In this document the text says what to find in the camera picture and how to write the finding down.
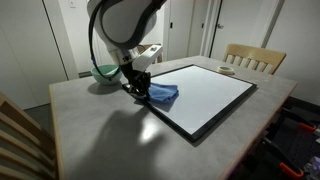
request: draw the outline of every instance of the blue cloth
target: blue cloth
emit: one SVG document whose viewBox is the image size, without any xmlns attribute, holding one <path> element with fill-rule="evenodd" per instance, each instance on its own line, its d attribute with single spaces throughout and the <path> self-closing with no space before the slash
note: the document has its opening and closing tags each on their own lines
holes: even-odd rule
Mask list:
<svg viewBox="0 0 320 180">
<path fill-rule="evenodd" d="M 156 83 L 151 83 L 149 87 L 150 101 L 169 104 L 172 103 L 179 95 L 177 85 L 161 85 Z"/>
</svg>

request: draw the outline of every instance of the wooden chair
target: wooden chair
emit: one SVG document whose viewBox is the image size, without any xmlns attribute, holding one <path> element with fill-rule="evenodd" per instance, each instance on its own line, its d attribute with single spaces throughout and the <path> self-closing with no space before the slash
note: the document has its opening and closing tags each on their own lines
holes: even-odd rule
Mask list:
<svg viewBox="0 0 320 180">
<path fill-rule="evenodd" d="M 244 64 L 244 67 L 248 68 L 251 61 L 254 62 L 252 66 L 252 70 L 257 70 L 259 64 L 259 71 L 263 72 L 268 65 L 271 65 L 271 69 L 269 70 L 269 74 L 274 74 L 283 59 L 286 57 L 286 53 L 279 51 L 272 51 L 264 48 L 257 48 L 251 46 L 244 46 L 239 44 L 229 44 L 227 51 L 224 55 L 224 62 L 227 62 L 228 56 L 232 56 L 230 63 L 235 64 L 235 58 L 239 57 L 237 60 L 237 65 L 241 66 L 243 59 L 247 59 Z"/>
<path fill-rule="evenodd" d="M 57 179 L 54 138 L 1 92 L 0 124 L 0 177 Z"/>
<path fill-rule="evenodd" d="M 144 44 L 144 45 L 139 45 L 137 48 L 138 48 L 138 51 L 139 53 L 143 53 L 143 51 L 145 51 L 146 49 L 148 49 L 149 47 L 151 47 L 153 44 Z M 162 62 L 162 53 L 160 54 L 160 56 L 157 57 L 157 63 L 161 63 Z"/>
</svg>

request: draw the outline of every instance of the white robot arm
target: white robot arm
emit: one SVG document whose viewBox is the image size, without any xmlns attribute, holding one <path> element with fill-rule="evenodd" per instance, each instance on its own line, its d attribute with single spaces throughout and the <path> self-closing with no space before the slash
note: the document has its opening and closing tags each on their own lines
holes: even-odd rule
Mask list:
<svg viewBox="0 0 320 180">
<path fill-rule="evenodd" d="M 139 96 L 148 95 L 150 73 L 145 70 L 162 52 L 162 47 L 154 45 L 141 55 L 136 47 L 154 27 L 157 20 L 155 12 L 165 1 L 91 0 L 87 5 L 89 26 L 94 26 L 113 61 L 129 80 L 131 93 Z M 89 37 L 90 33 L 92 36 L 92 28 L 89 27 Z M 95 61 L 92 47 L 91 54 Z"/>
</svg>

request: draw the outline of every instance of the wire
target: wire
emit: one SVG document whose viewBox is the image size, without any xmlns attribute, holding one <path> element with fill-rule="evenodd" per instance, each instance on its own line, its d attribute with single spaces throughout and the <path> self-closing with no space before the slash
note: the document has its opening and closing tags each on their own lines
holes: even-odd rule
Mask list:
<svg viewBox="0 0 320 180">
<path fill-rule="evenodd" d="M 96 62 L 96 58 L 94 56 L 94 52 L 93 52 L 93 45 L 92 45 L 92 36 L 93 36 L 93 27 L 94 27 L 94 22 L 95 22 L 95 19 L 96 19 L 96 16 L 97 16 L 97 13 L 99 11 L 99 9 L 101 8 L 102 6 L 102 3 L 105 2 L 105 1 L 100 1 L 97 6 L 94 8 L 92 14 L 91 14 L 91 17 L 90 17 L 90 21 L 89 21 L 89 45 L 90 45 L 90 54 L 91 54 L 91 60 L 92 60 L 92 63 L 94 65 L 94 67 L 97 69 L 98 73 L 106 78 L 106 79 L 109 79 L 109 81 L 112 80 L 112 78 L 114 78 L 116 75 L 119 74 L 120 72 L 120 68 L 118 67 L 116 72 L 114 74 L 112 74 L 111 76 L 105 76 L 102 74 L 102 72 L 100 71 L 99 67 L 97 66 L 97 62 Z"/>
</svg>

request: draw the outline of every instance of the red object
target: red object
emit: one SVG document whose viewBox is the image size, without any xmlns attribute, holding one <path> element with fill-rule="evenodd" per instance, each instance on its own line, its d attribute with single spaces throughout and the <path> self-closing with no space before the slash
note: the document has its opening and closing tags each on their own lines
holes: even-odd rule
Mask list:
<svg viewBox="0 0 320 180">
<path fill-rule="evenodd" d="M 306 130 L 306 131 L 310 131 L 310 132 L 314 132 L 317 128 L 312 127 L 312 126 L 308 126 L 304 123 L 299 123 L 299 127 Z"/>
<path fill-rule="evenodd" d="M 293 179 L 301 179 L 304 175 L 304 172 L 300 169 L 300 173 L 294 172 L 291 168 L 289 168 L 285 163 L 280 163 L 280 168 Z"/>
</svg>

